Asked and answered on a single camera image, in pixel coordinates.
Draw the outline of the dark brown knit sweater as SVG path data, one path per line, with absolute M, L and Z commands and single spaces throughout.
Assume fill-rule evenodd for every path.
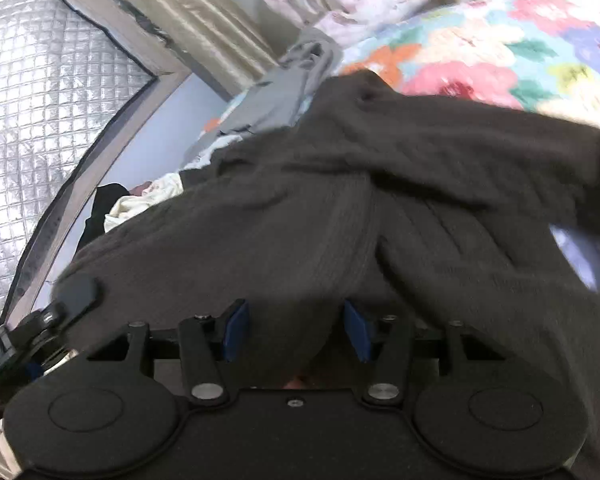
M 552 235 L 600 239 L 600 129 L 402 96 L 358 72 L 326 80 L 294 128 L 224 148 L 184 182 L 69 264 L 105 289 L 71 348 L 244 298 L 239 379 L 333 385 L 344 371 L 326 340 L 343 301 L 458 321 L 573 388 L 590 424 L 573 472 L 600 479 L 600 294 Z

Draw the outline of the cream white printed garment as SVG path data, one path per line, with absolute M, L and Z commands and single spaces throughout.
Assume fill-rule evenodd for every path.
M 116 200 L 105 214 L 104 231 L 110 232 L 147 209 L 179 196 L 183 191 L 183 182 L 178 172 L 170 172 L 153 180 L 140 194 L 125 195 Z

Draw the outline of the black garment on pillow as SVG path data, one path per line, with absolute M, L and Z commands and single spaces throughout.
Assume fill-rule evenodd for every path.
M 96 188 L 91 215 L 85 221 L 84 230 L 78 243 L 78 250 L 105 233 L 106 214 L 119 198 L 129 195 L 129 190 L 119 183 L 111 183 Z

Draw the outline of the silver quilted window cover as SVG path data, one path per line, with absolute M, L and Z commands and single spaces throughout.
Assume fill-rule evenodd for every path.
M 61 0 L 0 0 L 0 316 L 38 220 L 148 81 Z

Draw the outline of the grey t-shirt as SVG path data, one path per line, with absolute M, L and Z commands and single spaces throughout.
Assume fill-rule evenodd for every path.
M 302 32 L 259 81 L 230 103 L 184 155 L 185 169 L 207 166 L 220 148 L 292 126 L 342 58 L 338 44 L 315 28 Z

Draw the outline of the beige satin curtain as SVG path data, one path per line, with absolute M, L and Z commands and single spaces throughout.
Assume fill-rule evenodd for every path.
M 276 65 L 257 26 L 232 0 L 124 0 L 230 96 Z

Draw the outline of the floral quilted bedspread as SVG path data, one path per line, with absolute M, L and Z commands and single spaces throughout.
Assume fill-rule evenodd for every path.
M 478 0 L 431 11 L 346 50 L 320 87 L 358 72 L 402 96 L 445 96 L 600 129 L 600 0 Z M 320 87 L 292 126 L 272 132 L 294 128 Z M 555 226 L 555 243 L 567 232 L 600 242 Z M 583 281 L 580 266 L 566 260 L 600 294 L 600 282 Z

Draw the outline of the grey window frame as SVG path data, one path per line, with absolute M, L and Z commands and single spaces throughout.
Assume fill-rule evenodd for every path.
M 192 73 L 160 27 L 129 0 L 61 0 L 149 75 L 149 81 L 100 129 L 56 193 L 24 248 L 6 296 L 1 323 L 28 315 L 45 287 L 70 231 L 95 188 L 158 108 Z

